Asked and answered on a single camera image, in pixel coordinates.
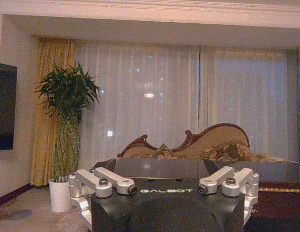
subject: logo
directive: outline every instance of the logo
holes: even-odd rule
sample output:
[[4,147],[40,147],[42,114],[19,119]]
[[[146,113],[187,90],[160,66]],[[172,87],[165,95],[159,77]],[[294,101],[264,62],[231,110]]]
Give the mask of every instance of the logo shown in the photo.
[[167,189],[167,190],[160,190],[160,189],[142,189],[140,192],[141,193],[152,193],[152,192],[157,192],[157,193],[184,193],[184,192],[192,192],[193,189]]

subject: white flower pot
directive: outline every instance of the white flower pot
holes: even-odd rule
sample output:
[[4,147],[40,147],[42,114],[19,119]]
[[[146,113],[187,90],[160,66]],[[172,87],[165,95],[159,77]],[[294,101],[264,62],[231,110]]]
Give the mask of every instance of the white flower pot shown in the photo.
[[69,182],[56,183],[49,181],[51,210],[63,213],[71,209]]

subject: screw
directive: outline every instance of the screw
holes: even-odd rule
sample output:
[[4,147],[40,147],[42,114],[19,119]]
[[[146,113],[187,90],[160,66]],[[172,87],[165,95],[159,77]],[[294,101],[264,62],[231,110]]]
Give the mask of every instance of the screw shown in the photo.
[[99,181],[100,186],[106,186],[108,185],[108,180],[106,178],[101,178]]
[[198,192],[200,195],[205,195],[207,193],[208,189],[205,185],[198,186]]
[[226,179],[226,184],[228,184],[228,185],[235,185],[235,184],[236,184],[235,178],[228,177],[228,178]]
[[127,189],[128,193],[132,196],[134,196],[137,193],[137,187],[134,185],[131,185],[128,189]]

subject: bamboo plant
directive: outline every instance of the bamboo plant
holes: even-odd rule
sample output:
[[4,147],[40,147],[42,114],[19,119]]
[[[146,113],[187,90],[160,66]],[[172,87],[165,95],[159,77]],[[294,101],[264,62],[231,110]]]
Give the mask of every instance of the bamboo plant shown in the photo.
[[91,109],[99,103],[100,87],[96,86],[89,72],[84,73],[82,65],[63,69],[53,65],[37,87],[39,98],[48,108],[48,114],[58,114],[59,128],[55,140],[52,181],[66,182],[68,176],[78,169],[80,153],[79,124],[82,109]]

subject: sheer white curtain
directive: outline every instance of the sheer white curtain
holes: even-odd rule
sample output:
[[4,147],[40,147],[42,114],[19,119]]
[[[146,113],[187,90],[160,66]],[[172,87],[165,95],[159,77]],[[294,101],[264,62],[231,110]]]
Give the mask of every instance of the sheer white curtain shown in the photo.
[[297,53],[205,48],[200,127],[234,123],[251,151],[299,161]]
[[175,148],[185,130],[198,132],[198,46],[80,42],[77,60],[103,90],[83,114],[81,168],[114,158],[143,134]]

